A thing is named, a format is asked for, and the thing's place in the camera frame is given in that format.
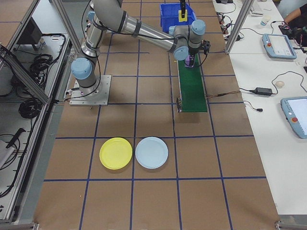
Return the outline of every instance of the yellow plate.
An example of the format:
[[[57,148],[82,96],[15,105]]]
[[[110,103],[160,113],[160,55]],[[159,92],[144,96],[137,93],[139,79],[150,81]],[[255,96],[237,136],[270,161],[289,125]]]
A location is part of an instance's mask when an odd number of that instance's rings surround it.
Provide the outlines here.
[[[132,157],[131,144],[124,138],[112,138],[101,147],[99,158],[103,166],[116,170],[125,167]]]

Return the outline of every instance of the metal base plate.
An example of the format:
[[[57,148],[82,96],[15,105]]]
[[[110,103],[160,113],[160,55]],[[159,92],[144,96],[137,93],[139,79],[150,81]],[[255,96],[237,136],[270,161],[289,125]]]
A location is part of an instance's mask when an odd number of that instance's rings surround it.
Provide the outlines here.
[[[75,98],[70,100],[71,106],[93,106],[93,105],[107,105],[109,100],[110,85],[111,85],[111,75],[101,75],[100,84],[96,92],[88,95],[86,97]],[[75,82],[74,88],[79,87],[78,82]],[[76,90],[72,92],[71,97],[82,96],[81,91]]]

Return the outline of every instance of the conveyor belt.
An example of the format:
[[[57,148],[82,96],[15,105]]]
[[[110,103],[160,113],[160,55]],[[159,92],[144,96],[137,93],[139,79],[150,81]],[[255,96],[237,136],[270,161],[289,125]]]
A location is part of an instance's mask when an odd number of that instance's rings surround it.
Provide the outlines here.
[[[185,67],[184,61],[178,62],[180,82],[180,100],[177,101],[179,112],[206,112],[207,104],[198,57],[195,58],[195,68]]]

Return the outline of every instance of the cable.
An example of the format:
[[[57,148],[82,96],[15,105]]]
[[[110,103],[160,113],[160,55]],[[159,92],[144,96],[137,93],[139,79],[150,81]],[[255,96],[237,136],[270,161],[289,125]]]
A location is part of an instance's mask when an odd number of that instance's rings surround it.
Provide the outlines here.
[[[239,89],[250,92],[250,90],[246,90],[246,89],[243,89],[243,88],[239,88]]]
[[[236,94],[236,93],[241,93],[241,91],[237,90],[237,91],[219,93],[219,94],[216,94],[216,95],[206,94],[206,98],[210,99],[210,98],[213,98],[213,97],[222,97],[222,96],[225,96],[225,95]]]
[[[32,78],[42,89],[45,89],[50,71],[49,68],[52,68],[52,66],[59,59],[63,51],[64,44],[66,43],[66,37],[63,34],[43,34],[43,36],[61,36],[64,38],[63,43],[60,45],[59,54],[55,59],[53,59],[53,56],[50,54],[40,54],[34,58],[34,62],[30,66],[29,71]]]
[[[274,32],[274,28],[273,28],[272,24],[273,24],[273,23],[277,23],[277,22],[283,22],[283,21],[273,21],[273,22],[271,22],[270,25],[271,25],[271,28],[272,28],[272,34],[273,34],[273,32]]]
[[[250,107],[251,107],[253,110],[255,110],[255,111],[258,111],[258,112],[262,112],[262,111],[263,111],[262,108],[258,108],[258,109],[254,108],[254,107],[252,106],[252,104],[251,104],[249,101],[243,101],[243,102],[247,102],[247,103],[250,105]]]
[[[273,81],[275,81],[279,76],[285,75],[285,74],[287,74],[287,73],[295,73],[295,74],[301,76],[301,77],[302,77],[302,81],[301,81],[301,83],[300,83],[300,86],[303,88],[303,90],[304,90],[305,92],[307,92],[307,90],[306,90],[306,89],[303,87],[303,85],[302,85],[302,83],[303,83],[303,81],[304,81],[304,76],[303,76],[302,74],[299,74],[299,73],[296,73],[296,72],[293,72],[293,71],[287,71],[286,73],[282,73],[282,74],[277,75],[277,77],[274,78],[274,79],[271,81],[272,85],[274,86],[274,88],[276,89],[276,92],[277,92],[277,93],[273,93],[273,94],[275,94],[275,95],[278,94],[278,89],[277,89],[276,86],[274,85]]]
[[[99,81],[98,81],[98,84],[97,84],[96,88],[95,88],[92,92],[90,92],[90,93],[88,93],[88,94],[86,94],[86,95],[83,95],[83,96],[80,96],[80,97],[66,98],[66,99],[64,100],[64,102],[65,102],[65,101],[70,101],[71,99],[86,97],[86,96],[88,96],[88,95],[90,95],[90,94],[96,92],[96,90],[98,89],[98,87],[99,87],[99,85],[100,85],[100,82],[101,82],[101,70],[100,70],[100,62],[99,62],[99,59],[98,59],[98,56],[97,56],[97,51],[95,51],[95,52],[96,52],[96,59],[97,59],[98,68],[99,68]]]
[[[233,2],[233,4],[234,4],[234,6],[235,6],[235,9],[233,10],[233,11],[230,11],[230,12],[217,12],[217,13],[223,13],[223,14],[225,14],[225,13],[232,13],[232,12],[235,12],[236,11],[236,4]]]
[[[0,137],[3,137],[3,136],[12,136],[14,137],[13,134],[1,134]],[[15,159],[17,158],[17,154],[19,153],[19,149],[20,149],[20,140],[19,138],[17,138],[17,141],[18,141],[18,146],[16,146],[16,144],[13,144],[13,146],[15,147],[15,151],[16,153],[13,155],[13,157],[11,159],[8,159],[2,166],[2,168],[0,170],[3,170],[7,167],[9,167],[14,161]]]
[[[11,95],[14,92],[14,90],[15,90],[15,87],[13,86],[10,92],[8,92],[6,94],[2,94],[2,95],[0,95],[0,97],[7,97],[7,96],[9,96],[9,95]]]
[[[20,50],[20,49],[17,49],[17,48],[14,48],[13,50],[14,50],[14,51],[23,52],[23,53],[27,53],[27,54],[37,55],[37,54],[35,54],[35,53],[31,53],[31,52],[28,52],[28,51]]]
[[[31,120],[31,129],[30,129],[29,136],[28,136],[28,139],[27,139],[25,148],[24,148],[24,150],[23,150],[23,153],[21,154],[21,156],[20,156],[20,158],[19,158],[19,162],[18,162],[18,165],[17,165],[17,169],[15,170],[15,176],[14,176],[14,178],[13,178],[13,181],[12,181],[11,185],[9,185],[8,188],[7,188],[4,192],[0,192],[0,198],[6,196],[6,195],[12,190],[12,188],[13,188],[14,185],[15,185],[15,182],[16,182],[16,180],[17,180],[17,176],[18,176],[18,174],[19,174],[19,171],[20,171],[20,169],[21,169],[22,163],[23,163],[23,161],[24,161],[24,156],[25,156],[25,154],[26,154],[26,152],[27,152],[27,149],[28,149],[28,146],[29,146],[29,143],[30,143],[30,138],[31,138],[31,136],[32,136],[33,129],[34,129],[34,127],[35,127],[37,121],[38,121],[38,116],[36,117],[34,124],[32,124],[32,120]]]
[[[260,33],[258,33],[256,30],[253,30],[253,29],[251,29],[251,28],[241,28],[241,30],[252,30],[252,31],[254,31],[256,34],[258,34],[258,35],[263,35],[263,34],[260,34]]]
[[[32,119],[39,115],[42,109],[42,104],[35,97],[25,100],[19,106],[18,112],[21,117]]]
[[[205,62],[205,60],[207,59],[207,57],[208,57],[208,54],[206,54],[205,59],[198,66],[194,66],[193,68],[198,68],[198,67],[202,66],[203,63]]]
[[[81,18],[81,28],[82,28],[82,33],[83,33],[83,36],[84,36],[85,39],[86,39],[86,36],[85,36],[84,28],[83,28],[83,19],[84,19],[84,15],[85,15],[86,9],[89,6],[90,2],[91,2],[91,0],[88,1],[86,7],[84,8],[84,11],[83,11],[83,14],[82,14],[82,18]]]

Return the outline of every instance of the black cable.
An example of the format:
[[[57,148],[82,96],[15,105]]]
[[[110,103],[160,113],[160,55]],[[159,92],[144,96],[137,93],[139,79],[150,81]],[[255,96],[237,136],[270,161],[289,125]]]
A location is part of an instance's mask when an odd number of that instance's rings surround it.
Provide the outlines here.
[[[83,28],[83,19],[84,19],[84,15],[85,15],[86,9],[89,6],[90,2],[91,2],[91,0],[88,1],[86,7],[84,8],[84,11],[83,11],[83,14],[82,14],[82,18],[81,18],[81,28],[82,28],[82,33],[83,33],[83,36],[84,36],[85,39],[86,39],[86,37],[85,37],[84,28]]]
[[[7,97],[7,96],[9,96],[9,95],[11,95],[14,92],[14,90],[15,90],[15,87],[13,86],[10,92],[8,92],[6,94],[2,94],[2,95],[0,95],[0,97]]]
[[[198,67],[202,66],[203,63],[205,62],[205,60],[207,59],[207,57],[208,57],[208,54],[206,54],[205,59],[198,66],[194,66],[194,68],[198,68]]]
[[[243,88],[239,88],[239,89],[250,92],[250,90],[246,90],[246,89],[243,89]]]
[[[1,135],[0,135],[0,137],[3,137],[3,136],[12,136],[12,137],[14,137],[13,134],[1,134]],[[19,153],[20,146],[21,146],[19,138],[17,138],[17,141],[18,141],[18,146],[16,146],[15,143],[13,144],[13,146],[15,147],[16,153],[13,155],[13,157],[12,157],[11,159],[8,159],[8,160],[3,164],[3,166],[2,166],[2,168],[1,168],[0,170],[3,170],[3,169],[5,169],[5,168],[9,167],[9,166],[15,161],[15,159],[17,158],[17,154]]]
[[[18,112],[21,117],[32,119],[39,115],[41,109],[42,104],[35,97],[32,97],[20,104]]]
[[[37,55],[37,54],[35,54],[35,53],[31,53],[31,52],[28,52],[28,51],[20,50],[20,49],[17,49],[17,48],[14,48],[13,50],[14,50],[14,51],[23,52],[23,53],[27,53],[27,54]]]
[[[53,56],[50,54],[40,54],[34,58],[34,62],[30,66],[29,71],[33,80],[35,80],[42,89],[45,89],[50,68],[52,68],[59,59],[64,44],[66,43],[66,37],[63,34],[43,34],[43,36],[61,36],[64,38],[63,43],[60,45],[59,54],[55,59],[53,59]]]
[[[230,11],[230,12],[216,12],[216,13],[219,13],[219,14],[225,14],[225,13],[232,13],[232,12],[235,12],[236,11],[236,4],[233,2],[233,4],[235,5],[235,9],[233,11]]]
[[[17,180],[17,176],[18,176],[18,174],[19,174],[20,168],[21,168],[22,163],[23,163],[23,161],[24,161],[24,156],[25,156],[25,154],[26,154],[26,152],[27,152],[27,149],[28,149],[28,146],[29,146],[29,143],[30,143],[30,138],[31,138],[31,136],[32,136],[33,129],[34,129],[34,127],[35,127],[37,121],[38,121],[38,117],[36,117],[35,122],[34,122],[33,125],[32,125],[32,122],[31,122],[31,129],[30,129],[30,132],[29,132],[29,136],[28,136],[28,139],[27,139],[25,148],[24,148],[24,150],[23,150],[23,153],[21,154],[21,156],[20,156],[20,158],[19,158],[19,162],[18,162],[18,165],[17,165],[17,169],[15,170],[15,176],[14,176],[14,178],[13,178],[13,181],[12,181],[11,185],[9,185],[8,188],[7,188],[4,192],[0,192],[0,198],[6,196],[6,195],[12,190],[12,188],[13,188],[14,185],[15,185],[15,182],[16,182],[16,180]]]
[[[260,33],[258,33],[256,30],[253,30],[253,29],[251,29],[251,28],[241,28],[241,30],[252,30],[252,31],[254,31],[256,34],[258,34],[258,35],[263,35],[263,34],[260,34]]]
[[[273,34],[273,32],[274,32],[274,28],[273,28],[272,24],[273,24],[273,23],[277,23],[277,22],[283,22],[283,21],[273,21],[273,22],[271,22],[272,34]]]
[[[99,85],[100,85],[100,82],[101,82],[100,62],[99,62],[99,58],[98,58],[97,52],[96,52],[96,59],[97,59],[97,62],[98,62],[98,68],[99,68],[99,81],[98,81],[98,84],[97,84],[96,88],[95,88],[93,91],[91,91],[90,93],[86,94],[86,95],[83,95],[83,96],[80,96],[80,97],[71,97],[71,98],[66,98],[66,99],[64,100],[64,102],[65,102],[65,101],[70,101],[71,99],[76,99],[76,98],[86,97],[86,96],[88,96],[88,95],[90,95],[90,94],[92,94],[92,93],[96,92],[96,90],[98,89],[98,87],[99,87]]]
[[[302,85],[302,83],[303,83],[303,81],[304,81],[304,76],[303,76],[302,74],[299,74],[299,73],[296,73],[296,72],[293,72],[293,71],[287,71],[286,73],[281,73],[281,74],[277,75],[277,77],[274,78],[274,79],[271,81],[272,85],[274,86],[274,88],[276,89],[276,92],[277,92],[277,93],[273,93],[273,94],[275,94],[275,95],[278,94],[278,89],[277,89],[276,86],[274,85],[273,81],[275,81],[279,76],[285,75],[285,74],[287,74],[287,73],[295,73],[295,74],[301,76],[301,77],[302,77],[302,81],[301,81],[301,83],[300,83],[300,86],[303,88],[303,90],[304,90],[305,92],[307,92],[307,90],[306,90],[306,89],[303,87],[303,85]]]
[[[17,64],[29,75],[31,76],[31,73],[21,64],[21,62],[18,60],[18,58],[11,52],[9,51],[6,47],[4,47],[3,45],[0,44],[0,49],[3,50],[7,55],[10,55],[16,62]],[[12,68],[12,65],[1,56],[1,59],[4,60],[7,64],[10,65],[10,67]]]
[[[250,105],[250,107],[251,107],[253,110],[255,110],[255,111],[258,111],[258,112],[262,112],[262,111],[263,111],[262,108],[258,108],[258,109],[254,108],[254,107],[252,106],[252,104],[251,104],[249,101],[243,101],[243,102],[247,102],[247,103]]]

